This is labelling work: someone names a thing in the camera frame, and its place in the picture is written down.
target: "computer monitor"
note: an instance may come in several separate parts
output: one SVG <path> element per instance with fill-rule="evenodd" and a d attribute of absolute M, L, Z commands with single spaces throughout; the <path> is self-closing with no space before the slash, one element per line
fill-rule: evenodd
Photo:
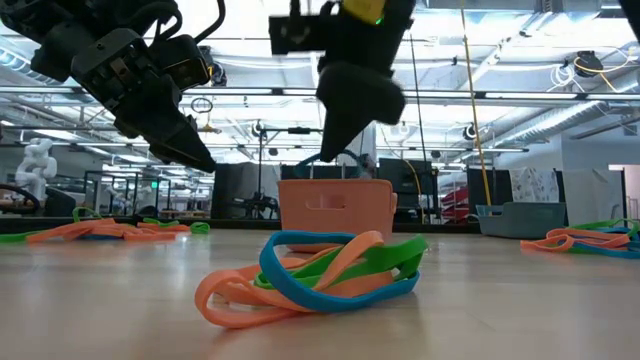
<path fill-rule="evenodd" d="M 433 175 L 431 162 L 407 160 L 416 171 L 414 175 L 405 160 L 380 159 L 378 178 L 385 179 L 393 185 L 393 191 L 398 194 L 398 207 L 419 207 L 418 187 L 416 175 L 420 182 L 422 195 L 433 195 Z"/>

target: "ceiling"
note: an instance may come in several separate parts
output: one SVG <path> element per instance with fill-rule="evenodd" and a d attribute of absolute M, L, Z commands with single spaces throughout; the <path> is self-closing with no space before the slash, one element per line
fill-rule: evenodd
<path fill-rule="evenodd" d="M 207 6 L 202 2 L 178 0 L 184 17 L 181 33 L 195 35 L 209 26 L 217 17 L 215 1 Z M 288 0 L 243 0 L 227 1 L 227 17 L 222 27 L 203 44 L 214 50 L 215 60 L 220 62 L 227 72 L 229 88 L 243 88 L 239 95 L 221 92 L 207 95 L 213 110 L 209 113 L 196 113 L 191 108 L 197 95 L 185 96 L 183 111 L 197 117 L 199 127 L 206 124 L 220 129 L 220 134 L 201 133 L 206 144 L 227 148 L 212 148 L 212 156 L 221 162 L 239 162 L 257 159 L 257 149 L 249 148 L 240 152 L 234 149 L 238 144 L 255 145 L 258 138 L 253 136 L 252 127 L 260 120 L 266 127 L 310 127 L 323 125 L 324 108 L 317 102 L 312 90 L 299 96 L 273 96 L 271 88 L 313 89 L 317 85 L 315 72 L 317 60 L 322 54 L 291 54 L 285 57 L 271 56 L 268 39 L 268 16 L 288 13 Z M 302 12 L 311 9 L 317 12 L 324 1 L 302 1 Z M 605 2 L 610 10 L 610 2 Z M 620 65 L 620 69 L 607 73 L 607 78 L 616 78 L 637 70 L 639 64 L 634 52 L 640 53 L 637 40 L 625 18 L 604 16 L 602 12 L 575 14 L 557 14 L 547 17 L 539 30 L 527 30 L 527 36 L 518 36 L 531 19 L 540 14 L 531 11 L 471 11 L 467 13 L 470 45 L 471 71 L 474 73 L 474 85 L 477 91 L 517 91 L 517 92 L 606 92 L 607 87 L 601 77 L 584 79 L 575 77 L 566 86 L 555 86 L 558 68 L 565 60 L 573 61 L 577 51 L 590 50 L 600 58 L 606 68 Z M 394 80 L 405 90 L 468 91 L 468 72 L 466 54 L 463 46 L 463 28 L 460 13 L 457 10 L 426 9 L 421 3 L 414 14 L 415 22 L 405 34 L 393 69 Z M 0 27 L 0 49 L 9 51 L 23 59 L 30 59 L 38 45 L 11 30 Z M 487 66 L 487 59 L 498 57 Z M 42 79 L 35 79 L 28 70 L 16 70 L 11 64 L 0 66 L 0 81 L 4 86 L 29 85 L 44 86 Z M 246 88 L 261 88 L 263 92 L 248 91 Z M 111 126 L 113 116 L 102 112 L 99 104 L 78 101 L 73 96 L 63 95 L 20 95 L 20 98 L 49 110 L 49 114 L 30 111 L 31 107 L 4 106 L 4 121 L 14 125 L 76 126 L 83 128 L 105 128 Z M 420 146 L 419 126 L 424 129 L 424 142 L 433 147 L 469 147 L 470 142 L 462 137 L 463 128 L 473 120 L 473 110 L 469 99 L 454 101 L 450 96 L 441 100 L 409 101 L 402 115 L 401 125 L 396 128 L 379 126 L 377 145 Z M 487 137 L 499 136 L 517 125 L 525 123 L 533 116 L 554 107 L 569 107 L 571 104 L 551 104 L 536 99 L 520 102 L 480 102 L 477 107 L 478 123 L 486 129 Z M 74 142 L 97 142 L 100 144 L 132 142 L 115 132 L 76 131 Z M 70 141 L 58 136 L 60 141 Z M 278 145 L 314 145 L 319 146 L 318 134 L 308 136 L 281 133 L 271 140 L 271 146 Z M 149 163 L 157 163 L 146 148 L 134 147 L 127 150 L 122 147 L 94 146 L 96 156 L 104 156 L 109 162 L 124 164 L 139 163 L 126 157 L 111 155 L 135 155 L 136 160 L 148 158 Z M 295 162 L 317 152 L 317 149 L 283 149 L 277 156 L 265 153 L 265 159 L 273 162 Z M 393 156 L 390 151 L 379 150 L 379 156 Z M 403 156 L 421 158 L 420 151 L 405 151 Z"/>

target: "pink plastic bin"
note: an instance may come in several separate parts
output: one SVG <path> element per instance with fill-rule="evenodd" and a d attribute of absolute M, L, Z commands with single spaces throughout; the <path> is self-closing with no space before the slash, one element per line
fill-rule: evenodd
<path fill-rule="evenodd" d="M 351 234 L 376 230 L 385 240 L 391 238 L 398 196 L 386 180 L 283 180 L 278 188 L 283 230 Z M 317 252 L 327 246 L 289 248 Z"/>

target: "gray bin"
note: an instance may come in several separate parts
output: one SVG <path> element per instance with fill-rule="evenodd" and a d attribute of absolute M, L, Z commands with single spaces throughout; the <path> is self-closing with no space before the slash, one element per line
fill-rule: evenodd
<path fill-rule="evenodd" d="M 550 230 L 564 227 L 567 211 L 564 203 L 505 203 L 476 209 L 483 235 L 512 239 L 544 239 Z"/>

